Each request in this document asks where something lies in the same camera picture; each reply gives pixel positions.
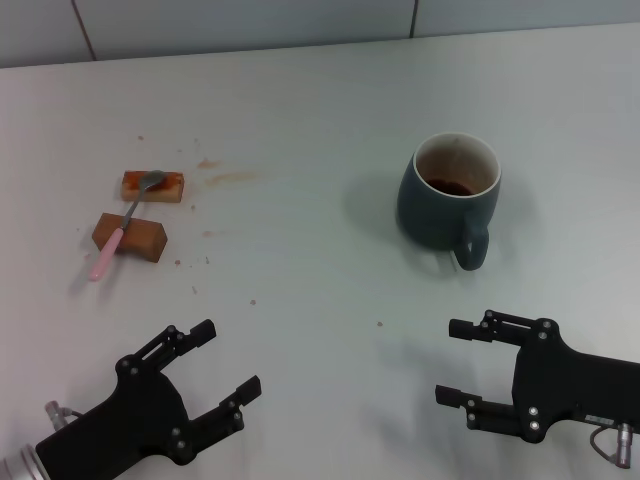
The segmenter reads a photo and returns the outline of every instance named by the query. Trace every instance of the wooden block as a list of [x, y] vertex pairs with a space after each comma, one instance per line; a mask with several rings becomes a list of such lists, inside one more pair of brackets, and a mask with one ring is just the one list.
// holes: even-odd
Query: wooden block
[[[133, 202], [138, 198], [140, 189], [138, 183], [146, 171], [124, 172], [120, 196], [126, 202]], [[180, 203], [184, 190], [184, 175], [178, 172], [167, 172], [167, 178], [160, 185], [147, 190], [142, 197], [143, 202]]]
[[[100, 250], [104, 247], [113, 231], [122, 224], [121, 215], [103, 213], [93, 231], [94, 243]], [[145, 260], [158, 263], [167, 244], [167, 234], [161, 223], [132, 218], [124, 232], [116, 253], [131, 252]]]

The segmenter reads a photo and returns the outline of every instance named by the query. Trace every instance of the mug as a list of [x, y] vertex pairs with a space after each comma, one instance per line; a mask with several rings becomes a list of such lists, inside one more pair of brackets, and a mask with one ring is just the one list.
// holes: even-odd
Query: mug
[[465, 270], [480, 268], [500, 191], [493, 149], [464, 133], [442, 133], [417, 148], [398, 193], [398, 222], [416, 243], [452, 250]]

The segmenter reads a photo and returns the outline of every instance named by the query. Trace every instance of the stain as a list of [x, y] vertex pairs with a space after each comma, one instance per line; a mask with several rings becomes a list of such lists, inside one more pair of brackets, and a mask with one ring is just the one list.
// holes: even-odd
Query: stain
[[204, 160], [198, 164], [198, 168], [202, 168], [202, 169], [216, 168], [218, 165], [220, 165], [220, 160], [215, 160], [212, 162], [207, 157], [205, 157]]
[[253, 172], [223, 173], [222, 175], [215, 175], [211, 178], [207, 178], [204, 183], [209, 187], [217, 187], [219, 185], [255, 180], [256, 178], [258, 178], [258, 175]]

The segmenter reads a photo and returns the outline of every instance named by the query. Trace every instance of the tiled wall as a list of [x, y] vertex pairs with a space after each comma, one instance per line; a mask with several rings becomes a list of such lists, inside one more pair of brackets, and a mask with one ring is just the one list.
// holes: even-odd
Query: tiled wall
[[[75, 1], [98, 60], [640, 21], [640, 0]], [[0, 0], [0, 68], [87, 60], [71, 0]]]

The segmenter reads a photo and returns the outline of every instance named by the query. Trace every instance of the pink spoon handle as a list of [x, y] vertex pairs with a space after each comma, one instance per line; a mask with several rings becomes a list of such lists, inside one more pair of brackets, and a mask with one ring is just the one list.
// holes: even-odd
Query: pink spoon handle
[[118, 248], [118, 244], [124, 235], [124, 230], [121, 228], [116, 228], [114, 232], [105, 243], [104, 247], [102, 247], [102, 251], [100, 252], [100, 257], [98, 257], [98, 261], [95, 263], [91, 272], [89, 272], [89, 280], [92, 282], [97, 282], [102, 278], [104, 272], [107, 271], [107, 267], [109, 266], [109, 262], [111, 262], [111, 257], [116, 252], [116, 248]]

